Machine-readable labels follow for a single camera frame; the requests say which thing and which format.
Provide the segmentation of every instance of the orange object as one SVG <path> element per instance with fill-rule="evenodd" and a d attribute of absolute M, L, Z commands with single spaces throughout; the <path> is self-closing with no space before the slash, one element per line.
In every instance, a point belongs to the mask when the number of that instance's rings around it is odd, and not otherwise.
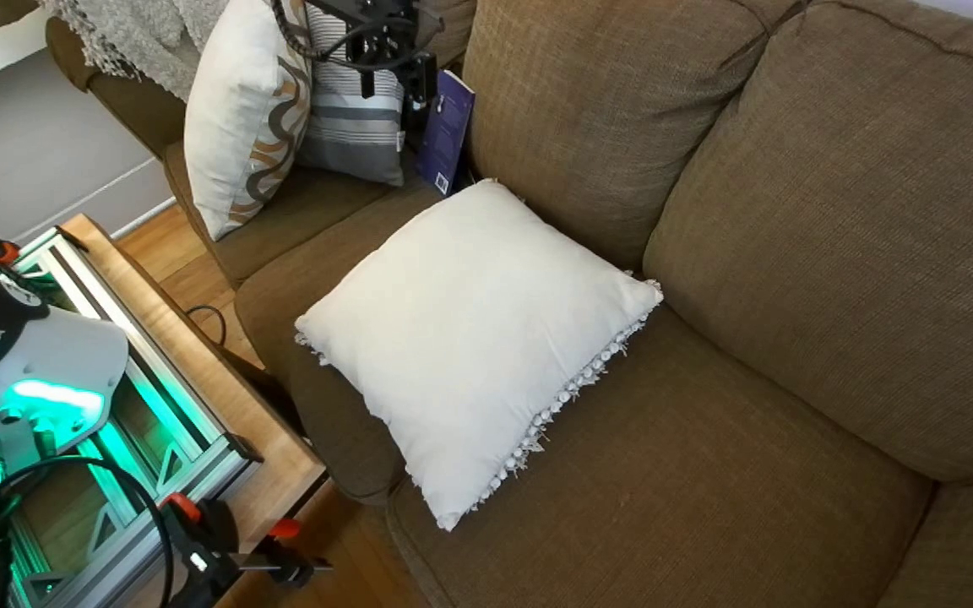
<path fill-rule="evenodd" d="M 301 530 L 304 530 L 304 527 L 301 527 L 298 521 L 284 517 L 284 521 L 277 521 L 277 524 L 271 527 L 271 539 L 273 539 L 277 545 L 294 545 Z"/>
<path fill-rule="evenodd" d="M 203 509 L 186 498 L 186 493 L 174 493 L 169 505 L 192 524 L 203 524 Z"/>
<path fill-rule="evenodd" d="M 17 244 L 4 244 L 0 266 L 15 266 L 17 256 L 21 256 L 21 246 Z"/>

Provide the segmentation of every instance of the couch backrest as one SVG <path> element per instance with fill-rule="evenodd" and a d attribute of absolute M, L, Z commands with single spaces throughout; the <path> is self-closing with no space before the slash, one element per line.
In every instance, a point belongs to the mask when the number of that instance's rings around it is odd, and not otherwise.
<path fill-rule="evenodd" d="M 801 0 L 481 0 L 470 149 L 545 221 L 639 266 L 691 154 Z"/>
<path fill-rule="evenodd" d="M 973 608 L 973 482 L 941 486 L 879 608 Z"/>
<path fill-rule="evenodd" d="M 646 272 L 838 425 L 973 479 L 973 24 L 905 0 L 817 0 L 783 24 Z"/>

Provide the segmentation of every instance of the floor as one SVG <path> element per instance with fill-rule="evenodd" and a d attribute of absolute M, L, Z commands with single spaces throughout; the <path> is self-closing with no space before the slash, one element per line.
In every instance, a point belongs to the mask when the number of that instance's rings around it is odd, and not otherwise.
<path fill-rule="evenodd" d="M 45 14 L 0 26 L 0 238 L 89 213 L 122 234 L 169 202 L 158 162 L 45 51 Z"/>
<path fill-rule="evenodd" d="M 201 330 L 212 341 L 224 341 L 232 354 L 258 362 L 251 341 L 242 339 L 231 287 L 219 266 L 206 256 L 203 241 L 192 234 L 186 213 L 169 208 L 157 213 L 148 222 L 119 238 L 119 252 L 132 256 L 148 280 L 164 287 L 164 296 L 178 312 L 191 315 Z M 343 499 L 331 486 L 325 486 L 301 513 L 304 539 L 294 545 L 301 559 L 325 559 L 331 570 L 322 570 L 309 587 L 277 587 L 267 578 L 254 578 L 236 587 L 224 605 L 301 605 L 301 608 L 416 608 L 427 605 L 416 582 L 402 567 L 384 524 Z"/>

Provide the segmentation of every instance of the pillow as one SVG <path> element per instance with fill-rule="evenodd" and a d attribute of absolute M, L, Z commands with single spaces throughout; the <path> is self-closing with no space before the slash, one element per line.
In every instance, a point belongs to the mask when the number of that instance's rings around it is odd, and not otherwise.
<path fill-rule="evenodd" d="M 304 26 L 304 7 L 284 0 Z M 294 165 L 310 113 L 310 60 L 294 53 L 267 0 L 231 0 L 186 98 L 182 157 L 212 241 L 258 217 Z"/>
<path fill-rule="evenodd" d="M 488 180 L 393 234 L 294 330 L 364 396 L 454 530 L 658 301 Z"/>
<path fill-rule="evenodd" d="M 344 39 L 344 21 L 309 7 L 315 51 Z M 367 183 L 402 187 L 402 86 L 393 73 L 376 73 L 376 96 L 363 98 L 357 73 L 344 69 L 344 47 L 334 60 L 315 60 L 315 110 L 301 165 L 318 165 Z"/>

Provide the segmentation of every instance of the couch cushion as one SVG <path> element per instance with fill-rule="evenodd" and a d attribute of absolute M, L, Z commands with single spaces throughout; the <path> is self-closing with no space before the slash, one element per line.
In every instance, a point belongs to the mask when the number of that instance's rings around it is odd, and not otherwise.
<path fill-rule="evenodd" d="M 364 414 L 363 396 L 294 346 L 294 319 L 432 199 L 432 190 L 384 196 L 271 262 L 236 290 L 236 315 L 254 352 L 298 402 L 301 422 L 343 493 L 363 505 L 384 499 L 402 469 L 399 451 L 384 425 Z"/>
<path fill-rule="evenodd" d="M 393 527 L 454 605 L 873 605 L 929 482 L 747 372 L 668 312 L 503 493 Z"/>
<path fill-rule="evenodd" d="M 83 39 L 62 21 L 47 19 L 47 51 L 63 79 L 90 93 L 157 160 L 182 140 L 186 106 L 148 79 L 103 75 L 85 60 Z"/>
<path fill-rule="evenodd" d="M 668 187 L 799 0 L 481 0 L 472 160 L 639 266 Z"/>
<path fill-rule="evenodd" d="M 476 0 L 418 0 L 418 43 L 440 64 L 461 64 L 472 32 Z"/>
<path fill-rule="evenodd" d="M 169 145 L 164 160 L 177 199 L 186 208 L 197 234 L 206 234 L 186 180 L 182 145 Z M 287 174 L 280 196 L 251 221 L 251 231 L 232 231 L 224 241 L 206 241 L 212 262 L 231 283 L 242 283 L 258 266 L 280 256 L 284 252 L 310 241 L 337 221 L 393 194 L 389 187 L 322 174 Z"/>
<path fill-rule="evenodd" d="M 937 479 L 973 477 L 973 24 L 783 24 L 646 266 L 715 346 Z"/>
<path fill-rule="evenodd" d="M 973 605 L 973 486 L 944 486 L 881 608 Z"/>

